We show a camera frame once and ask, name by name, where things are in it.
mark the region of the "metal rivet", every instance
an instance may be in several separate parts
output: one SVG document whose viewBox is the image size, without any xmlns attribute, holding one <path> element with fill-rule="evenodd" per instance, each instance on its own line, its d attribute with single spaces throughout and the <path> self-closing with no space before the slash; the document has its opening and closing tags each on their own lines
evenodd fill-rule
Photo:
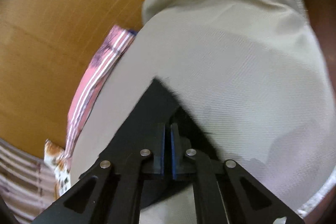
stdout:
<svg viewBox="0 0 336 224">
<path fill-rule="evenodd" d="M 191 148 L 191 149 L 188 149 L 186 151 L 186 153 L 187 153 L 188 156 L 195 156 L 196 155 L 196 150 Z"/>
<path fill-rule="evenodd" d="M 111 163 L 108 160 L 103 160 L 100 162 L 100 167 L 101 168 L 109 168 L 111 166 Z"/>
<path fill-rule="evenodd" d="M 229 168 L 235 168 L 236 167 L 236 162 L 234 160 L 228 160 L 226 163 L 226 166 Z"/>
<path fill-rule="evenodd" d="M 140 151 L 140 155 L 144 157 L 149 156 L 150 154 L 151 154 L 151 151 L 148 149 L 143 149 Z"/>
</svg>

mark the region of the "striped towel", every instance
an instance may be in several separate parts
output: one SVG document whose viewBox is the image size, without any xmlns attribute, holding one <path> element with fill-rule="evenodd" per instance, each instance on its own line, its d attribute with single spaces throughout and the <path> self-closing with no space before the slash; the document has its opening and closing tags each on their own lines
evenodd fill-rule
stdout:
<svg viewBox="0 0 336 224">
<path fill-rule="evenodd" d="M 0 139 L 0 196 L 20 224 L 31 223 L 55 201 L 55 181 L 41 159 Z"/>
<path fill-rule="evenodd" d="M 71 157 L 97 96 L 118 59 L 132 44 L 134 37 L 134 34 L 119 26 L 115 25 L 111 29 L 103 44 L 93 56 L 73 97 L 68 112 L 65 150 L 49 140 L 45 144 L 44 162 L 54 171 L 59 196 L 71 187 Z"/>
</svg>

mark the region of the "beige fabric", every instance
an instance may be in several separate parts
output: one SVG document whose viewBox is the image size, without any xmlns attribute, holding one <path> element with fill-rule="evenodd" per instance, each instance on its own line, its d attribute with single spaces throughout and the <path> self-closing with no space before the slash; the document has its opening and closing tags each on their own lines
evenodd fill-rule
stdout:
<svg viewBox="0 0 336 224">
<path fill-rule="evenodd" d="M 334 97 L 300 0 L 146 0 L 143 18 L 78 140 L 73 183 L 158 76 L 222 159 L 240 162 L 293 210 L 318 192 L 336 165 Z M 154 205 L 141 223 L 195 223 L 162 216 L 190 195 L 173 197 L 169 210 L 169 201 Z"/>
</svg>

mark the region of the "wooden surface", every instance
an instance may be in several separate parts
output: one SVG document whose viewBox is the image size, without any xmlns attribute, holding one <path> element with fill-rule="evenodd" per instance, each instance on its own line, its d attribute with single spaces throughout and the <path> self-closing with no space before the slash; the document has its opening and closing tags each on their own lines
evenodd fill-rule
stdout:
<svg viewBox="0 0 336 224">
<path fill-rule="evenodd" d="M 144 0 L 0 0 L 0 138 L 43 157 L 64 146 L 72 97 L 114 24 L 139 30 Z"/>
</svg>

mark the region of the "triangular cutout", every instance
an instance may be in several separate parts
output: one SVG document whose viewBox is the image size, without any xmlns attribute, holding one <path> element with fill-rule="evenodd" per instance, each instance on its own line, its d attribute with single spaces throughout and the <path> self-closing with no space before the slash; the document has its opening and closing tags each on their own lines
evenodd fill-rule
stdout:
<svg viewBox="0 0 336 224">
<path fill-rule="evenodd" d="M 273 224 L 286 224 L 286 221 L 287 217 L 277 218 L 276 220 L 274 220 Z"/>
<path fill-rule="evenodd" d="M 253 210 L 261 210 L 272 205 L 272 202 L 268 197 L 261 193 L 252 183 L 246 178 L 240 179 L 241 186 L 245 190 L 247 198 Z"/>
<path fill-rule="evenodd" d="M 89 201 L 93 189 L 96 185 L 96 178 L 91 178 L 86 182 L 75 194 L 64 202 L 64 206 L 75 211 L 76 213 L 83 213 Z"/>
</svg>

